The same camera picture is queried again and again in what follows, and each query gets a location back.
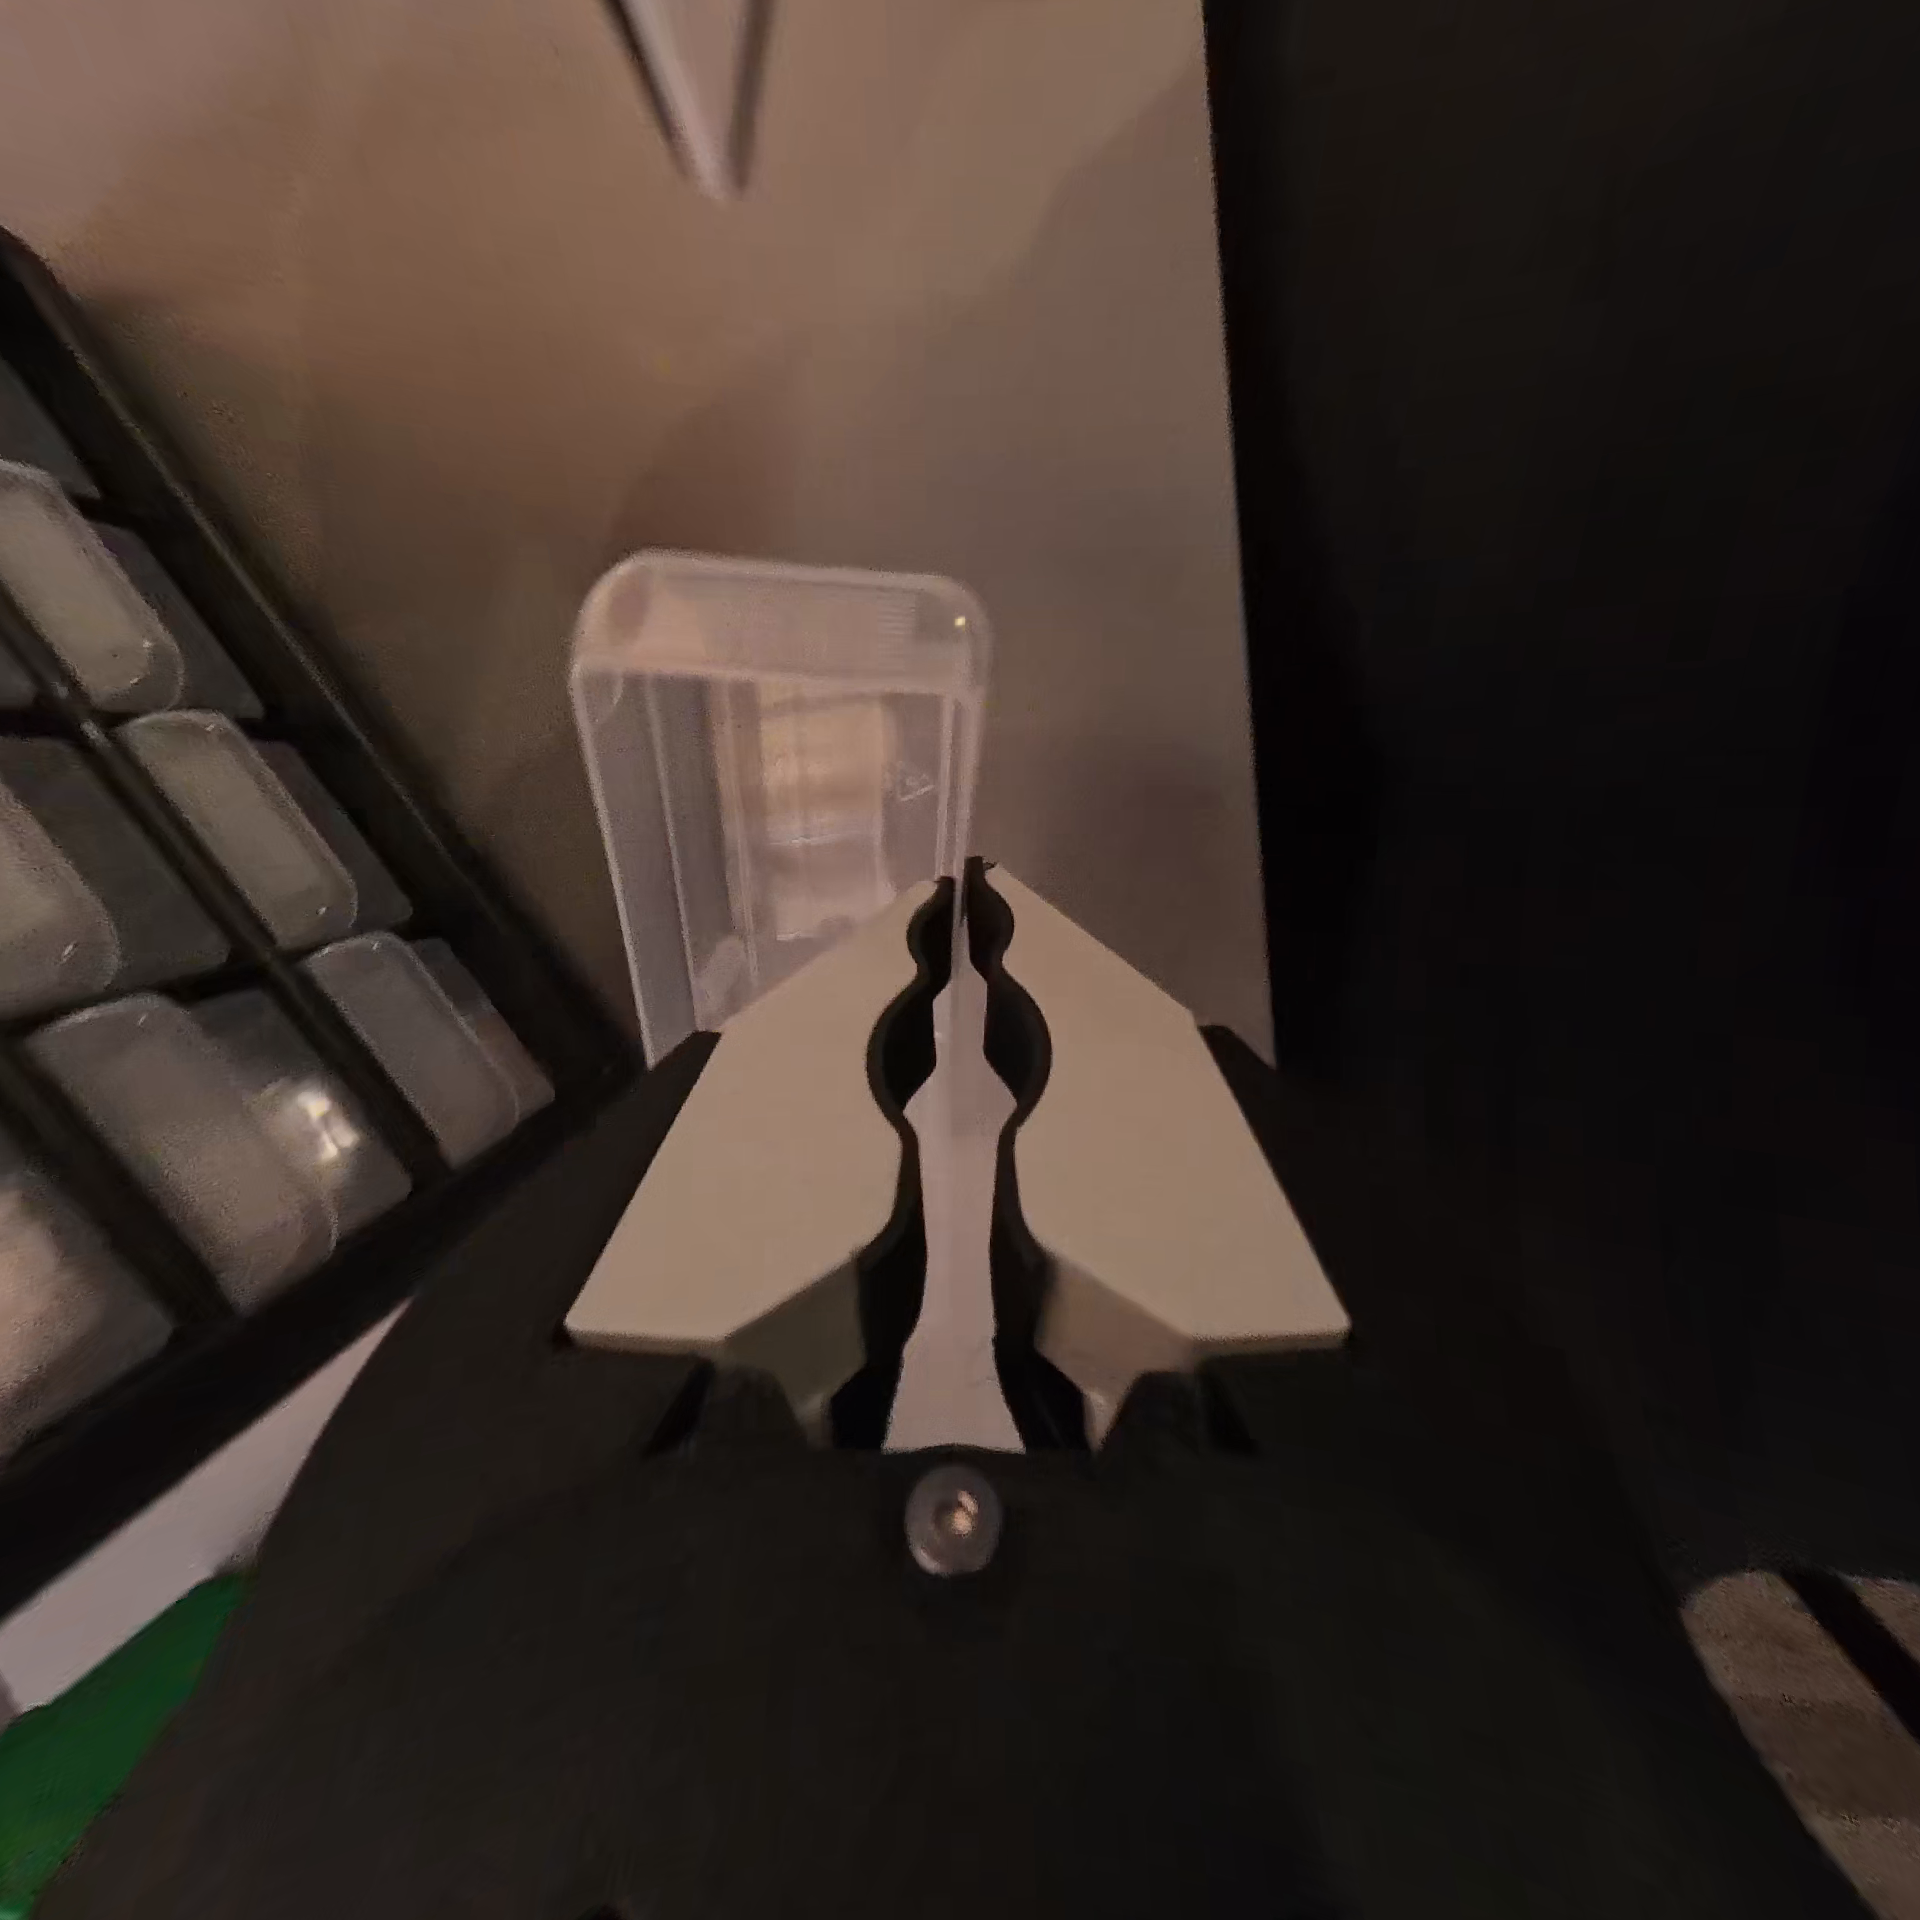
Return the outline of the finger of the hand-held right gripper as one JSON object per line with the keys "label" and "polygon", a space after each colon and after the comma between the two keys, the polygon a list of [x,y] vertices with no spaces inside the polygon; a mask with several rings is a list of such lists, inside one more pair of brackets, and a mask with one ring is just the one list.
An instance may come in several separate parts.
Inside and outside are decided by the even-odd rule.
{"label": "finger of the hand-held right gripper", "polygon": [[732,0],[614,0],[626,51],[674,169],[732,202],[743,9]]}
{"label": "finger of the hand-held right gripper", "polygon": [[754,183],[754,133],[757,133],[757,96],[764,96],[764,56],[772,56],[772,0],[743,9],[743,62],[732,62],[732,191]]}

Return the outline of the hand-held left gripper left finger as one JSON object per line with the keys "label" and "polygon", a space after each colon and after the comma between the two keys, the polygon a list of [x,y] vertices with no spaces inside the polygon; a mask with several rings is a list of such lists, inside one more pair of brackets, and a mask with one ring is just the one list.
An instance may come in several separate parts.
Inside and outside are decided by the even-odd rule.
{"label": "hand-held left gripper left finger", "polygon": [[885,1450],[926,1289],[908,1100],[942,1055],[949,974],[954,879],[900,890],[731,1020],[567,1343],[757,1374],[806,1437]]}

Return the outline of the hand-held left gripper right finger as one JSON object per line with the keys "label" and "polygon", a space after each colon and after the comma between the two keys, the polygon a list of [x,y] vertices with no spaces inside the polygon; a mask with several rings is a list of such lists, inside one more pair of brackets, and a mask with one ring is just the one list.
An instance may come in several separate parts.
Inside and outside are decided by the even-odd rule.
{"label": "hand-held left gripper right finger", "polygon": [[1025,1450],[1099,1450],[1143,1378],[1354,1336],[1206,1022],[1011,869],[965,865],[994,1147],[994,1374]]}

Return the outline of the black drawer cabinet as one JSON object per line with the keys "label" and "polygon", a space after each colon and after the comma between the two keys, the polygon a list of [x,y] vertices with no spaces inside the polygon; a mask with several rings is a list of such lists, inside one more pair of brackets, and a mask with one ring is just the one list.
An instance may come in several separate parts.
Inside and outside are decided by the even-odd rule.
{"label": "black drawer cabinet", "polygon": [[284,616],[253,553],[219,530],[199,486],[144,420],[76,294],[6,233],[6,415],[30,404],[155,534],[168,573],[209,607],[238,671],[272,694],[324,780],[358,808],[376,848],[444,913],[444,940],[551,1079],[551,1100],[473,1166],[436,1166],[432,1134],[391,1100],[368,1052],[284,974],[244,907],[159,844],[272,968],[272,989],[346,1072],[421,1193],[259,1314],[219,1318],[219,1296],[180,1239],[81,1147],[76,1118],[6,1047],[6,1617],[100,1556],[144,1505],[173,1494],[272,1407],[346,1350],[488,1213],[538,1181],[574,1134],[638,1079],[638,1047],[581,968],[523,913],[481,858],[421,795],[358,694],[313,637]]}

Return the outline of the small clear plastic drawer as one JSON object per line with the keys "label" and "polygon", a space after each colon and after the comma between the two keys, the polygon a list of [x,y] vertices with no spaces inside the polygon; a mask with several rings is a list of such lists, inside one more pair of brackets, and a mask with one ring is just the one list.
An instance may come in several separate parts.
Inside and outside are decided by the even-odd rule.
{"label": "small clear plastic drawer", "polygon": [[567,694],[650,1072],[694,1080],[917,881],[954,879],[958,956],[986,679],[994,628],[936,573],[634,553],[583,596]]}

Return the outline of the green plastic bin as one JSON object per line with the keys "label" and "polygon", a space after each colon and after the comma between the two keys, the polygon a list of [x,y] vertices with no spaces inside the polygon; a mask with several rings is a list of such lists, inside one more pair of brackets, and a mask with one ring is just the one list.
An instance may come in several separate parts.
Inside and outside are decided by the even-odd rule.
{"label": "green plastic bin", "polygon": [[0,1914],[23,1920],[132,1757],[188,1709],[253,1574],[199,1577],[59,1703],[0,1733]]}

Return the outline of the group of clear cabinet drawers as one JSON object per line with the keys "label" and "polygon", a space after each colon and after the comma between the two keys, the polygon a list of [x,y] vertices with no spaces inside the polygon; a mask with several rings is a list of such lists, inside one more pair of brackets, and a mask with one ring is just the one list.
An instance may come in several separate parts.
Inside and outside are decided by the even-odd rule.
{"label": "group of clear cabinet drawers", "polygon": [[180,858],[311,978],[436,1166],[551,1079],[238,671],[155,534],[6,415],[6,1047],[219,1296],[272,1311],[421,1181]]}

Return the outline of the person's black clothing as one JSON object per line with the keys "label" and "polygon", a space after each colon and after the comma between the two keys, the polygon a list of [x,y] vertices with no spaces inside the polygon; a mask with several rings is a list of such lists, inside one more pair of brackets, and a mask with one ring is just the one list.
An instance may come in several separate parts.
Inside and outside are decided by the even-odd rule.
{"label": "person's black clothing", "polygon": [[1683,1567],[1916,1577],[1916,9],[1206,9],[1276,1055]]}

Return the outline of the black table leg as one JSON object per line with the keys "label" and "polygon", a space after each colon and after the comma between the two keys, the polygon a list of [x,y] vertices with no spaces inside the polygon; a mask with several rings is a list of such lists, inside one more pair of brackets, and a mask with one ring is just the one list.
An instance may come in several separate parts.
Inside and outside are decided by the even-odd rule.
{"label": "black table leg", "polygon": [[1818,1567],[1786,1567],[1788,1601],[1812,1622],[1858,1660],[1866,1694],[1920,1741],[1920,1660],[1905,1646],[1861,1607],[1861,1591]]}

